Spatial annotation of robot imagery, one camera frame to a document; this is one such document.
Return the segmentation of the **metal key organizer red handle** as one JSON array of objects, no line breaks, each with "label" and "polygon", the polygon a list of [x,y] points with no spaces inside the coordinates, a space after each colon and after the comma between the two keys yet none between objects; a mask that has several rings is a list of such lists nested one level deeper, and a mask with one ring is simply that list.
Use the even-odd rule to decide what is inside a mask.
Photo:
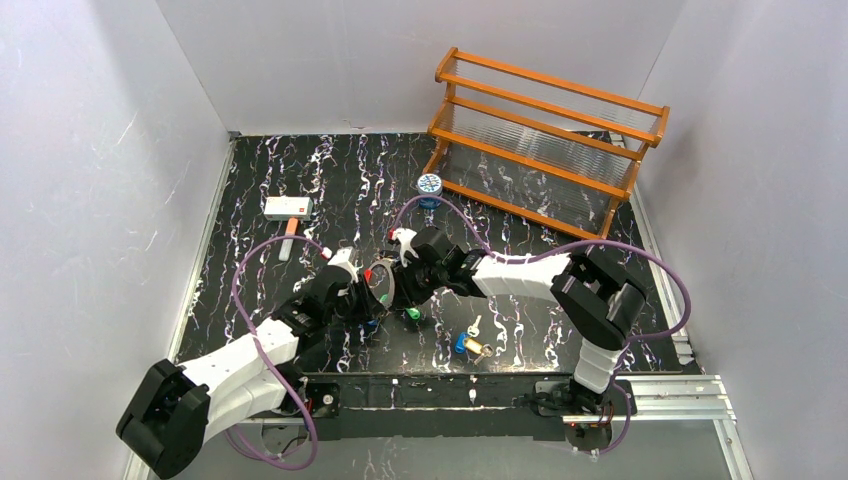
[{"label": "metal key organizer red handle", "polygon": [[394,305],[398,293],[394,267],[396,259],[381,258],[365,268],[363,278],[366,305],[373,311],[381,308],[385,312],[396,310]]}]

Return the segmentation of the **green key tag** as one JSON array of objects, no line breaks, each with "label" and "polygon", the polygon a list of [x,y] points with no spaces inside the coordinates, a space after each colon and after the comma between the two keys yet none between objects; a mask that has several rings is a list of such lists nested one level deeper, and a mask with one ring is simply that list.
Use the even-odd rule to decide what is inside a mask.
[{"label": "green key tag", "polygon": [[418,325],[421,321],[422,314],[418,308],[407,308],[404,311],[404,318],[410,325]]}]

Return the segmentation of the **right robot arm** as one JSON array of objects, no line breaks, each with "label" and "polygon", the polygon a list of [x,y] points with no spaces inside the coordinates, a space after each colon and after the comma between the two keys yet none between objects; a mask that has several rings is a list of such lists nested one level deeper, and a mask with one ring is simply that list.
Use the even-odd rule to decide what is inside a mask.
[{"label": "right robot arm", "polygon": [[598,399],[606,393],[646,292],[598,246],[540,260],[502,261],[482,249],[464,251],[435,227],[419,232],[397,228],[389,240],[400,248],[391,266],[392,308],[416,307],[442,288],[464,297],[506,295],[556,303],[583,338],[570,382],[573,395]]}]

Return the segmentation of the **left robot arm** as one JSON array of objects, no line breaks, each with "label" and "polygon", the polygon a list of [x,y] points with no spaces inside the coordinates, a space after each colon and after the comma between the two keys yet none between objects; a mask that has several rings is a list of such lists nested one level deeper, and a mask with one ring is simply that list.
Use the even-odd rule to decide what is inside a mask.
[{"label": "left robot arm", "polygon": [[323,340],[335,321],[364,323],[382,307],[369,271],[327,265],[269,318],[207,355],[145,373],[116,434],[161,479],[186,469],[202,446],[255,414],[292,407],[308,428],[314,401],[293,360]]}]

